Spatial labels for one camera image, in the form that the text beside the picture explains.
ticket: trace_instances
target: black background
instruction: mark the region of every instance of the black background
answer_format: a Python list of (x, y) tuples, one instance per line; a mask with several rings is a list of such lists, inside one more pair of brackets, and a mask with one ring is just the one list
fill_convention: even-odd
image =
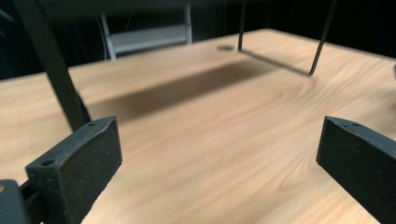
[[(247, 4), (246, 30), (272, 28), (318, 39), (330, 0), (254, 1)], [(233, 35), (239, 31), (240, 4), (192, 7), (193, 42)], [(15, 21), (0, 17), (0, 79), (42, 72), (32, 44), (9, 0), (0, 9)], [(396, 1), (339, 0), (327, 41), (396, 58)], [(180, 11), (107, 17), (110, 32), (180, 23)], [(69, 66), (105, 58), (98, 18), (53, 24)]]

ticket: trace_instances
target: wood grain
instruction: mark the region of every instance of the wood grain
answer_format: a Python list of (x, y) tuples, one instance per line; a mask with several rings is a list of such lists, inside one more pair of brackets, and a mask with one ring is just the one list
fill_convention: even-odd
[[(318, 41), (272, 30), (245, 49), (308, 71)], [(326, 44), (307, 77), (236, 36), (71, 69), (123, 165), (84, 223), (376, 223), (315, 162), (325, 115), (396, 139), (394, 59)], [(43, 75), (0, 83), (0, 178), (70, 134)]]

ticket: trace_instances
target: light wood tabletop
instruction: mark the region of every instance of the light wood tabletop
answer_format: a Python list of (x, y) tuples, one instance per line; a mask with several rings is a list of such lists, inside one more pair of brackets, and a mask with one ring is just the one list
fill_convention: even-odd
[[(118, 117), (123, 155), (84, 223), (376, 223), (316, 155), (327, 115), (396, 139), (396, 60), (326, 43), (308, 77), (294, 70), (309, 70), (317, 40), (246, 33), (267, 62), (218, 50), (236, 43), (70, 69), (92, 118)], [(0, 179), (21, 184), (71, 131), (44, 74), (0, 90)]]

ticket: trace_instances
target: black plastic part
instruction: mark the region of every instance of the black plastic part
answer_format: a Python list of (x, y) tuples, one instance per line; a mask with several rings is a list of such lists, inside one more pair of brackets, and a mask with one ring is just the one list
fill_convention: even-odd
[(42, 192), (45, 223), (80, 223), (121, 165), (114, 117), (90, 122), (26, 166), (33, 191)]
[(317, 162), (379, 222), (396, 223), (396, 142), (326, 117)]
[(14, 180), (0, 180), (0, 223), (30, 223), (20, 189)]
[(46, 201), (41, 192), (32, 190), (29, 181), (20, 186), (24, 202), (26, 204), (27, 215), (30, 224), (39, 224), (45, 221), (49, 215)]

